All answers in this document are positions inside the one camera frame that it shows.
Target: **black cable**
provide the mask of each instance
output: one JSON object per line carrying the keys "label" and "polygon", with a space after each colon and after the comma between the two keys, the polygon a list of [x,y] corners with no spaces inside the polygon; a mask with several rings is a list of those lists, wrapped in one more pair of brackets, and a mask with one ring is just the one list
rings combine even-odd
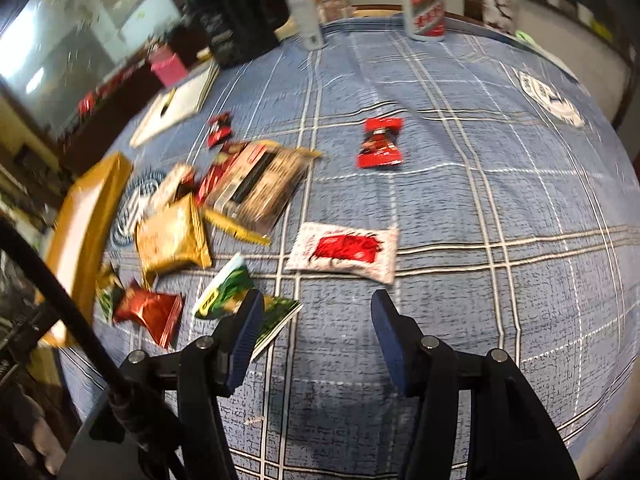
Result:
{"label": "black cable", "polygon": [[112,394],[126,398],[129,384],[58,279],[5,218],[0,218],[0,250],[6,252],[60,316]]}

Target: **table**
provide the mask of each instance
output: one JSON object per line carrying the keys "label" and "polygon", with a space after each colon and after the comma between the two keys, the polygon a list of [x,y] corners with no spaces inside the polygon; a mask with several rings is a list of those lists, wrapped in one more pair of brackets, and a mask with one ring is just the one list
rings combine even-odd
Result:
{"label": "table", "polygon": [[[185,299],[175,349],[211,332],[214,322],[194,321],[191,307],[236,251],[264,292],[304,303],[242,387],[221,400],[241,478],[392,478],[410,436],[415,399],[394,391],[370,321],[380,285],[284,271],[303,221],[398,225],[397,279],[388,290],[399,310],[455,349],[507,350],[574,458],[625,391],[638,354],[634,171],[583,86],[473,27],[420,43],[405,38],[399,16],[343,20],[325,27],[323,50],[287,40],[224,71],[198,116],[134,150],[129,139],[142,113],[112,146],[135,164],[105,252],[123,282],[140,277],[124,230],[138,199],[177,161],[206,170],[211,114],[230,110],[236,139],[324,152],[269,247],[209,228],[214,267],[156,285]],[[397,171],[355,167],[372,116],[404,119]],[[146,330],[109,327],[100,316],[96,308],[94,329],[117,363],[135,348],[163,352]],[[61,350],[61,361],[85,417],[104,382],[78,349]],[[175,396],[168,401],[175,405]],[[460,413],[453,478],[465,474],[468,396]]]}

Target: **spray bottle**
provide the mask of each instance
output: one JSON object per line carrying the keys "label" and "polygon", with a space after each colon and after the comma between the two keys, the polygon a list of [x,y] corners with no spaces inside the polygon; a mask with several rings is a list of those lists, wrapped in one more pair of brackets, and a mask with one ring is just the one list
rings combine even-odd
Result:
{"label": "spray bottle", "polygon": [[293,20],[298,26],[300,41],[307,50],[324,47],[324,37],[318,20],[316,0],[286,0]]}

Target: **cup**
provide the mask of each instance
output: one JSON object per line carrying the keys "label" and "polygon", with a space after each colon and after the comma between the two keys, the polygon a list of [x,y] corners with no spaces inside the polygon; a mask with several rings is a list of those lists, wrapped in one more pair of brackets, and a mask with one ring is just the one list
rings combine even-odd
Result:
{"label": "cup", "polygon": [[482,21],[485,25],[513,35],[521,0],[482,0]]}

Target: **book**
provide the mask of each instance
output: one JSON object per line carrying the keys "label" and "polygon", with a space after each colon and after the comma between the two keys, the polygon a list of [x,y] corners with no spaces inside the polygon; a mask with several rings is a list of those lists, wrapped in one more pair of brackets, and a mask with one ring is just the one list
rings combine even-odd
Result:
{"label": "book", "polygon": [[197,68],[195,76],[156,97],[133,133],[129,145],[137,148],[174,124],[197,114],[202,110],[219,73],[220,66],[211,60],[204,67]]}

